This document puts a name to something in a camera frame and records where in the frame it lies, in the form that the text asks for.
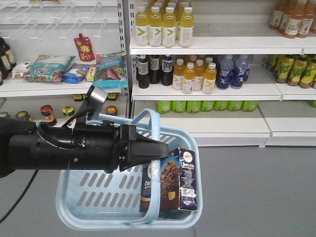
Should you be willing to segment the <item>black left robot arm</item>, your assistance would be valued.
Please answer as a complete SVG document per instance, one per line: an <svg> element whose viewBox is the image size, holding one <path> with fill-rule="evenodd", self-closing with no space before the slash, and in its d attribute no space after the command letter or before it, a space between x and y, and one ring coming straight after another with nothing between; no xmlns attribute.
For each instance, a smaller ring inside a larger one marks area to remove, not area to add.
<svg viewBox="0 0 316 237"><path fill-rule="evenodd" d="M136 126L105 120L74 128L45 122L0 119L0 175L15 170L104 170L121 172L168 157L168 145L140 135Z"/></svg>

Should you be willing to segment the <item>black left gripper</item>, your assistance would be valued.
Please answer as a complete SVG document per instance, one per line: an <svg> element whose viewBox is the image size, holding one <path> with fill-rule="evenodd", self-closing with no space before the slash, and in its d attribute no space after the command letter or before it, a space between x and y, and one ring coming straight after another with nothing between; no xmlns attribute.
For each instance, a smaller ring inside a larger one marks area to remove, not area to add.
<svg viewBox="0 0 316 237"><path fill-rule="evenodd" d="M73 129L71 169L123 172L131 167L169 156L167 143L144 137L136 126L114 126L109 120L93 125L76 121Z"/></svg>

